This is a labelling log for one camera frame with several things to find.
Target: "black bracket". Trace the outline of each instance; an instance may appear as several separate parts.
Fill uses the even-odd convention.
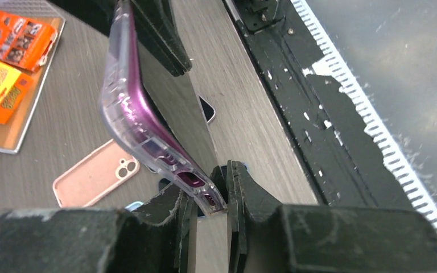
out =
[[[251,33],[279,22],[284,18],[281,0],[234,0],[240,17]]]

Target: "gray wood surface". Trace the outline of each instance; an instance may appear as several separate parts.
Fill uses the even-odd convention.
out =
[[[182,145],[207,172],[217,162],[242,160],[255,180],[279,200],[316,203],[222,1],[173,3],[193,69],[183,79],[153,81],[152,73],[144,77]],[[69,15],[66,19],[21,152],[0,154],[0,209],[56,207],[51,189],[54,179],[110,139],[97,114],[106,37]],[[187,86],[188,77],[195,92],[217,110],[217,118],[208,126],[211,138],[190,88],[184,88],[185,95],[160,93],[165,92],[160,91],[163,85],[168,86],[165,90],[177,82]],[[190,119],[180,116],[184,108],[189,109]],[[157,193],[159,178],[142,167],[97,206],[123,207],[145,201]],[[197,242],[196,272],[226,272],[225,217],[199,220]]]

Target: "ruler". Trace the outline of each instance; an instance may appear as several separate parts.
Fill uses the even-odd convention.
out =
[[[292,4],[324,53],[324,57],[312,68],[304,70],[304,74],[315,73],[332,76],[341,83],[340,92],[347,94],[352,100],[356,111],[366,123],[365,133],[370,135],[381,149],[384,166],[400,183],[413,208],[426,217],[437,232],[437,206],[428,190],[406,160],[307,2],[305,0],[292,0]]]

